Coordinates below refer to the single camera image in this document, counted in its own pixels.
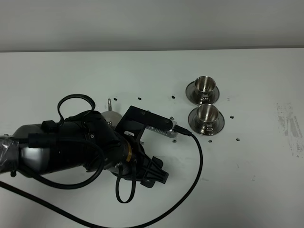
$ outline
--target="white wall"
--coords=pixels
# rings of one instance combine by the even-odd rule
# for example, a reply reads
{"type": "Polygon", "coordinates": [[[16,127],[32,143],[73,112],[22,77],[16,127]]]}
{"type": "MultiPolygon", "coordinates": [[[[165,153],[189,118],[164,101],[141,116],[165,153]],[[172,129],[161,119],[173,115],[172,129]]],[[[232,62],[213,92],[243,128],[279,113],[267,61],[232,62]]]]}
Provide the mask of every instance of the white wall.
{"type": "Polygon", "coordinates": [[[303,0],[0,1],[0,51],[302,45],[303,0]]]}

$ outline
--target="white tabletop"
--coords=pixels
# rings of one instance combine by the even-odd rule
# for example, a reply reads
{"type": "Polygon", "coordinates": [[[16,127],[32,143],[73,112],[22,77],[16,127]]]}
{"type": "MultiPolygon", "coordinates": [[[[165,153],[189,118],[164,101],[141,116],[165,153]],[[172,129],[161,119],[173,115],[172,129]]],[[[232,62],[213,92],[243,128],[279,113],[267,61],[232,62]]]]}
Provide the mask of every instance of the white tabletop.
{"type": "MultiPolygon", "coordinates": [[[[181,206],[150,227],[304,226],[304,49],[1,53],[0,74],[0,134],[58,121],[58,101],[74,93],[92,97],[100,112],[108,98],[117,98],[113,110],[121,114],[134,105],[173,116],[190,129],[187,117],[196,106],[185,88],[198,76],[212,77],[225,127],[212,137],[197,135],[204,153],[200,182],[181,206]]],[[[75,99],[62,108],[67,117],[89,105],[75,99]]],[[[108,171],[77,190],[53,189],[19,173],[0,180],[101,226],[139,225],[174,205],[199,166],[190,137],[179,135],[173,143],[146,130],[142,141],[150,157],[162,159],[169,177],[151,189],[138,184],[129,204],[116,200],[116,177],[108,171]]],[[[90,175],[78,167],[46,177],[76,183],[90,175]]],[[[120,190],[126,199],[131,182],[122,180],[120,190]]],[[[0,189],[0,202],[1,228],[83,227],[7,190],[0,189]]]]}

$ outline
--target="metal plate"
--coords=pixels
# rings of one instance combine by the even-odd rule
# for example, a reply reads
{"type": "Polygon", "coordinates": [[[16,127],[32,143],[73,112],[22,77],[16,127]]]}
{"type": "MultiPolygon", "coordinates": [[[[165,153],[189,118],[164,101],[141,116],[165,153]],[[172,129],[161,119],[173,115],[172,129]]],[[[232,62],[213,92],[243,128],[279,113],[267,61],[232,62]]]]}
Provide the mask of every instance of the metal plate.
{"type": "Polygon", "coordinates": [[[207,101],[203,102],[203,99],[199,97],[196,93],[194,93],[194,81],[191,82],[186,87],[186,96],[188,100],[190,100],[195,105],[202,105],[202,104],[214,104],[219,98],[219,88],[216,86],[212,91],[211,96],[207,101]]]}
{"type": "Polygon", "coordinates": [[[225,119],[224,119],[223,114],[219,111],[218,112],[218,118],[216,119],[216,121],[217,121],[216,127],[213,129],[212,132],[205,131],[204,127],[201,127],[201,126],[198,126],[197,124],[195,124],[196,109],[197,108],[193,109],[188,116],[188,123],[189,123],[191,129],[195,133],[200,134],[200,135],[204,135],[204,136],[212,136],[212,135],[215,135],[215,134],[219,133],[224,128],[225,119]]]}

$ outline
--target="robotic arm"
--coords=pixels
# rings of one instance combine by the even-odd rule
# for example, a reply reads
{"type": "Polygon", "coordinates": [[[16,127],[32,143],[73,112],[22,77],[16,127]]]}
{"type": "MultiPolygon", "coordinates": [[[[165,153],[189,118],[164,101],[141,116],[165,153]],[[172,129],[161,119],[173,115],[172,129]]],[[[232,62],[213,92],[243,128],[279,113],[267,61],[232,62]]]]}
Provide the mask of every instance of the robotic arm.
{"type": "MultiPolygon", "coordinates": [[[[201,163],[194,184],[171,211],[167,212],[171,213],[191,193],[200,177],[202,153],[196,137],[172,120],[134,106],[130,106],[113,129],[94,109],[95,103],[90,97],[80,94],[69,95],[58,103],[57,110],[60,115],[58,123],[44,121],[41,124],[24,125],[12,136],[0,137],[0,173],[11,172],[11,176],[14,177],[18,171],[50,187],[77,189],[94,181],[102,170],[109,170],[117,177],[115,191],[118,201],[128,203],[134,197],[137,181],[147,188],[152,188],[156,181],[165,184],[168,178],[168,173],[162,170],[162,161],[156,157],[151,159],[145,154],[140,144],[144,130],[147,128],[169,137],[181,133],[194,138],[199,147],[201,163]],[[91,105],[91,110],[64,119],[60,106],[71,98],[86,100],[91,105]],[[77,166],[83,166],[87,172],[94,172],[94,174],[78,184],[59,184],[41,176],[77,166]],[[127,201],[122,201],[119,196],[121,178],[132,181],[131,195],[127,201]]],[[[21,190],[1,181],[0,187],[22,195],[19,192],[21,190]]],[[[152,223],[146,223],[147,226],[162,219],[162,216],[154,219],[152,223]]]]}

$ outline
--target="smudge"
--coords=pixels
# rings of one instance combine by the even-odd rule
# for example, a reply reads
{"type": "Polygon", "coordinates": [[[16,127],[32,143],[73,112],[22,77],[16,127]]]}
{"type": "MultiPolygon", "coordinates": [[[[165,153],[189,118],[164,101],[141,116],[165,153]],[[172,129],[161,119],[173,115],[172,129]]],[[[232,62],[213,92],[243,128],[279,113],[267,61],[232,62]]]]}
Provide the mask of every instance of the smudge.
{"type": "Polygon", "coordinates": [[[304,139],[291,103],[276,103],[279,132],[288,139],[289,149],[301,155],[304,153],[304,139]]]}

